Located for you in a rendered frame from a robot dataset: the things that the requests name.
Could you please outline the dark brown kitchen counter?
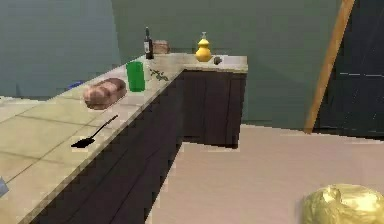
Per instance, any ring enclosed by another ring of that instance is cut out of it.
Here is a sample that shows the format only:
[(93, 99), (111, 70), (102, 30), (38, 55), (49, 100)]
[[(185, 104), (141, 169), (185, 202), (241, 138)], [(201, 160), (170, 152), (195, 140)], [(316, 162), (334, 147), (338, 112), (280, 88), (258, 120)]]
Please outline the dark brown kitchen counter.
[(168, 81), (149, 73), (144, 91), (105, 110), (78, 86), (0, 122), (0, 224), (144, 224), (182, 143), (237, 146), (246, 57), (171, 53), (150, 68)]

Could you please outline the yellow soap dispenser bottle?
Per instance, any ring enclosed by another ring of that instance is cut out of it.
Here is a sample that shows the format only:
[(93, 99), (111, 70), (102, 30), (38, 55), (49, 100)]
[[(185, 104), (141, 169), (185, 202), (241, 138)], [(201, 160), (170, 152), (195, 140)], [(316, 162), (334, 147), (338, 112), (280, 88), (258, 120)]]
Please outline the yellow soap dispenser bottle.
[(201, 40), (198, 42), (198, 50), (195, 53), (195, 58), (199, 62), (208, 62), (212, 58), (209, 41), (207, 40), (205, 32), (202, 33)]

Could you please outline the green cup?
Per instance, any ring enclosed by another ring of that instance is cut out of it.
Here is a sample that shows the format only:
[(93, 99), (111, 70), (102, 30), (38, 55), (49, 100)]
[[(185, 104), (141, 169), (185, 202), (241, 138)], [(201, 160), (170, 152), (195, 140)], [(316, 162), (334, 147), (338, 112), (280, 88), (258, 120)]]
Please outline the green cup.
[(142, 92), (145, 90), (145, 79), (143, 63), (133, 61), (126, 64), (127, 79), (131, 92)]

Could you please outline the dark wine bottle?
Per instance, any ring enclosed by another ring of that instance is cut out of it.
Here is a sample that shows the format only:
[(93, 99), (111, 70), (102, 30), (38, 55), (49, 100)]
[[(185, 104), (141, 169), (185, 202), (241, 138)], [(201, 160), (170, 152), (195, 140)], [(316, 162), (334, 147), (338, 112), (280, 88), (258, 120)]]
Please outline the dark wine bottle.
[(145, 50), (146, 58), (148, 60), (151, 60), (154, 58), (153, 43), (152, 43), (152, 39), (150, 37), (150, 32), (149, 32), (148, 27), (145, 28), (144, 50)]

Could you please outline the brown bread loaf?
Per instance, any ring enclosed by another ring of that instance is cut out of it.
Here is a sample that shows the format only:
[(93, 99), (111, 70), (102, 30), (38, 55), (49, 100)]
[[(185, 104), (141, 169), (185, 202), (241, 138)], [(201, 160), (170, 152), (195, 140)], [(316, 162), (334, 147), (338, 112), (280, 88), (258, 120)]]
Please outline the brown bread loaf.
[(127, 93), (126, 83), (119, 78), (108, 78), (88, 87), (83, 99), (88, 108), (104, 110)]

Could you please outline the black spatula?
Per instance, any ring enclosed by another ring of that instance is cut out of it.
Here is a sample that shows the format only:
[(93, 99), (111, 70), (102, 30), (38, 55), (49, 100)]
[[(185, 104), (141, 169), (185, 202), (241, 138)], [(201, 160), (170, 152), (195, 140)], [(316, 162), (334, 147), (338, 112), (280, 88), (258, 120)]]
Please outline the black spatula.
[(106, 127), (108, 124), (110, 124), (113, 120), (115, 120), (117, 118), (117, 115), (113, 116), (111, 119), (109, 119), (107, 122), (105, 122), (93, 135), (87, 137), (87, 138), (83, 138), (83, 139), (80, 139), (78, 140), (77, 142), (73, 143), (71, 145), (72, 148), (86, 148), (88, 145), (92, 144), (95, 139), (94, 137), (104, 128)]

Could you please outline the dark room door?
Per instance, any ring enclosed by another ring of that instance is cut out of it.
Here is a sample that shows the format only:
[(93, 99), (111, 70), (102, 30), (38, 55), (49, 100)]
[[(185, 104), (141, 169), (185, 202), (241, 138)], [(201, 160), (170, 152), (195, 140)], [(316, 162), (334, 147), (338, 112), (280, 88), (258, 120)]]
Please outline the dark room door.
[(384, 141), (384, 0), (341, 0), (304, 131)]

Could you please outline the yellow bin bag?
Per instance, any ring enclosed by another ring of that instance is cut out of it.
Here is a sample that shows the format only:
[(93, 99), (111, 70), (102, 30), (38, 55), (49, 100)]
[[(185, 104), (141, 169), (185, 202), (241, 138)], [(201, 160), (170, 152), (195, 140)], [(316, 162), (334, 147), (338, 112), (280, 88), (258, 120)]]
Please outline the yellow bin bag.
[(328, 185), (305, 197), (300, 224), (384, 224), (384, 196), (362, 185)]

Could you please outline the pale blue object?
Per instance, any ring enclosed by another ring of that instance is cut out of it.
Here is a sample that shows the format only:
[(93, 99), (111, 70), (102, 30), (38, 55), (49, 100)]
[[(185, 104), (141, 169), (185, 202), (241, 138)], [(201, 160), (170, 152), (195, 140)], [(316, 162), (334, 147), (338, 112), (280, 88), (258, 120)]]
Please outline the pale blue object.
[(9, 191), (9, 188), (7, 187), (6, 182), (4, 179), (0, 176), (0, 198), (5, 195)]

